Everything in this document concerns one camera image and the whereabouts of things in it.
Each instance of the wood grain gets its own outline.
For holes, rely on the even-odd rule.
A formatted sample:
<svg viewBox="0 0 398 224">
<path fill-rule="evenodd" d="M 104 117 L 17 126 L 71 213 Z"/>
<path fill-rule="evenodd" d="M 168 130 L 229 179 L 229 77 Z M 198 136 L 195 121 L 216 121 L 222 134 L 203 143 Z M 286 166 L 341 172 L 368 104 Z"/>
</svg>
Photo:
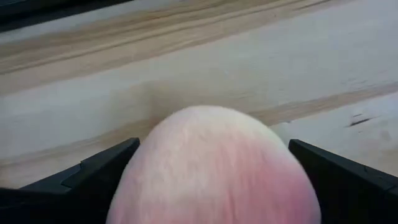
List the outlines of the wood grain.
<svg viewBox="0 0 398 224">
<path fill-rule="evenodd" d="M 288 143 L 300 139 L 398 176 L 398 93 L 324 111 L 273 127 Z"/>
<path fill-rule="evenodd" d="M 397 9 L 395 0 L 192 0 L 0 45 L 0 185 L 144 138 L 186 106 L 276 125 L 395 94 Z"/>
</svg>

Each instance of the light wooden table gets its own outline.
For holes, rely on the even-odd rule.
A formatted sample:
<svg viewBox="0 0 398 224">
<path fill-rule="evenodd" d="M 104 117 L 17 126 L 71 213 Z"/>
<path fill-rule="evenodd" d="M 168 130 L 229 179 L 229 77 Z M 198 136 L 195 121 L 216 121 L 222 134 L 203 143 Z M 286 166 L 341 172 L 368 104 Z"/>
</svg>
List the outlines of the light wooden table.
<svg viewBox="0 0 398 224">
<path fill-rule="evenodd" d="M 398 174 L 397 12 L 395 0 L 137 0 L 3 33 L 0 185 L 199 104 Z"/>
</svg>

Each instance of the peach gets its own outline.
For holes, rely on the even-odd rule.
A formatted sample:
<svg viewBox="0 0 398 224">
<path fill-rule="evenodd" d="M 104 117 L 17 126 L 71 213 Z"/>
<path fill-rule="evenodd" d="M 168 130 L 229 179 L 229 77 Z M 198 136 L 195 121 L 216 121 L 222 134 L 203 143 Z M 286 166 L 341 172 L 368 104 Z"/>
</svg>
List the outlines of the peach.
<svg viewBox="0 0 398 224">
<path fill-rule="evenodd" d="M 174 113 L 126 166 L 107 223 L 320 223 L 314 189 L 258 120 L 217 106 Z"/>
</svg>

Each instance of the pink peach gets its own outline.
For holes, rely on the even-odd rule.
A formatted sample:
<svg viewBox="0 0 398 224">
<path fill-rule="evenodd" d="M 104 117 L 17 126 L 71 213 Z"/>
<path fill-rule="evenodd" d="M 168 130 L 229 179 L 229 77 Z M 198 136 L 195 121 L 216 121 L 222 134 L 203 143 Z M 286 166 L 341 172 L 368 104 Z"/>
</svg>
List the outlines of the pink peach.
<svg viewBox="0 0 398 224">
<path fill-rule="evenodd" d="M 316 224 L 299 162 L 258 120 L 196 106 L 163 120 L 126 166 L 109 224 Z"/>
</svg>

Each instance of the wooden surface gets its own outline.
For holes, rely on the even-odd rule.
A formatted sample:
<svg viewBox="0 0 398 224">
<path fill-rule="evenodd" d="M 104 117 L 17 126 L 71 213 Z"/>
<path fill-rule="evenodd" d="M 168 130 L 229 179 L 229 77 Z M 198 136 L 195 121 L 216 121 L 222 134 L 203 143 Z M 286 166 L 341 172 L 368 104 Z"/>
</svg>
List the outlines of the wooden surface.
<svg viewBox="0 0 398 224">
<path fill-rule="evenodd" d="M 141 8 L 0 35 L 1 186 L 144 138 L 198 104 L 235 108 L 285 141 L 398 175 L 395 0 L 130 4 Z"/>
</svg>

